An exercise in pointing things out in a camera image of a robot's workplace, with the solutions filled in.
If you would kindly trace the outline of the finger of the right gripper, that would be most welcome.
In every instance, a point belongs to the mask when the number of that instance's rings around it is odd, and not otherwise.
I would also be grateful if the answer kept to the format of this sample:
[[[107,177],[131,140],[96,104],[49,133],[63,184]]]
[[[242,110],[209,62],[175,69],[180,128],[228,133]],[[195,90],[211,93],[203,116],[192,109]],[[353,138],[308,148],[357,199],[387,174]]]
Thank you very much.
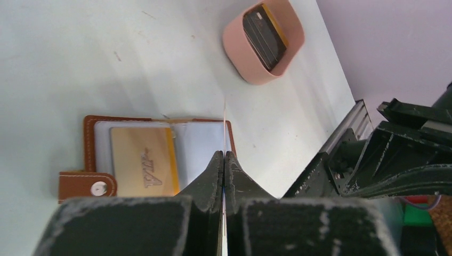
[[[342,197],[382,198],[418,195],[451,195],[451,165],[434,164],[392,175],[369,186],[347,184]]]
[[[353,183],[369,186],[400,172],[434,164],[451,165],[451,133],[382,122],[364,145],[353,170]]]

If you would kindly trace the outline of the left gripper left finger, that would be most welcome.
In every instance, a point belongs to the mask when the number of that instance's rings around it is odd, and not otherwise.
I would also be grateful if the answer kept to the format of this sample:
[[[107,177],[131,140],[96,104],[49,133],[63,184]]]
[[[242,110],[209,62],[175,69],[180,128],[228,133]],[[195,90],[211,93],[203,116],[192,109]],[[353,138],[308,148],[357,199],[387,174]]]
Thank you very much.
[[[81,197],[49,220],[34,255],[220,255],[224,154],[173,197]]]

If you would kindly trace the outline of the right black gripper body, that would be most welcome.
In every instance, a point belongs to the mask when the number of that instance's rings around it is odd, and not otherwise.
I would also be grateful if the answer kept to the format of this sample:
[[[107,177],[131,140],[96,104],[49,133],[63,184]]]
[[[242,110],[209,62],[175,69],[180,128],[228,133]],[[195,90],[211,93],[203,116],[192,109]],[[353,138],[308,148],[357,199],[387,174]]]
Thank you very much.
[[[396,98],[382,102],[377,111],[387,121],[414,129],[433,129],[451,133],[451,84],[430,106],[404,103]]]

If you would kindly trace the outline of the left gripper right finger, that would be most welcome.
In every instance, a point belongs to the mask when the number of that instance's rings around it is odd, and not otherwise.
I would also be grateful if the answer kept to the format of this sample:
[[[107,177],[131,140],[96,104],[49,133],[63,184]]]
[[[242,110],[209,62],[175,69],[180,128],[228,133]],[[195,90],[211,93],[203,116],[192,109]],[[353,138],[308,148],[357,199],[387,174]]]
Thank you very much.
[[[398,255],[375,205],[362,198],[277,199],[224,158],[229,255]]]

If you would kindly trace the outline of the brown leather card holder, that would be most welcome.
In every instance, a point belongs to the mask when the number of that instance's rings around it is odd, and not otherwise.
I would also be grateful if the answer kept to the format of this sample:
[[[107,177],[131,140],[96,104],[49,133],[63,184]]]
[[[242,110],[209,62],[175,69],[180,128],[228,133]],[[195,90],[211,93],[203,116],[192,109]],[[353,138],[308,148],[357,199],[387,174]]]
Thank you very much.
[[[235,151],[231,123],[225,123],[227,152]],[[84,169],[59,173],[59,203],[75,197],[118,197],[110,130],[113,127],[161,126],[172,129],[180,192],[203,173],[214,153],[223,152],[223,120],[88,115],[83,123]]]

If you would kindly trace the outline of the pink oval tray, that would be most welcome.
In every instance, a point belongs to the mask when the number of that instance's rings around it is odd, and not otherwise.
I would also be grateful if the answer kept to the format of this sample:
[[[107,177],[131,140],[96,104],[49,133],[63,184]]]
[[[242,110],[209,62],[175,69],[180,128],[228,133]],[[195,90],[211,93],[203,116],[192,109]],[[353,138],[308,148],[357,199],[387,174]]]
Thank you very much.
[[[287,38],[288,46],[281,61],[272,71],[265,69],[245,35],[243,19],[246,13],[265,4]],[[250,84],[263,85],[286,72],[305,42],[303,26],[290,1],[259,1],[230,21],[222,35],[223,48],[241,77]]]

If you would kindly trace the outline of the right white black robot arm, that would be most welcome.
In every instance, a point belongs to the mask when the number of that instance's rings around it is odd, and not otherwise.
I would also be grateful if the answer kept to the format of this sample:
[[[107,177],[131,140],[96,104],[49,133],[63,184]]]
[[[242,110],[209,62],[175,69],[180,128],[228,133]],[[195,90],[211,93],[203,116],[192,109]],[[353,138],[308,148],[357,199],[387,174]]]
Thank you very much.
[[[286,197],[451,195],[451,87],[430,107],[393,99],[370,122],[358,101]]]

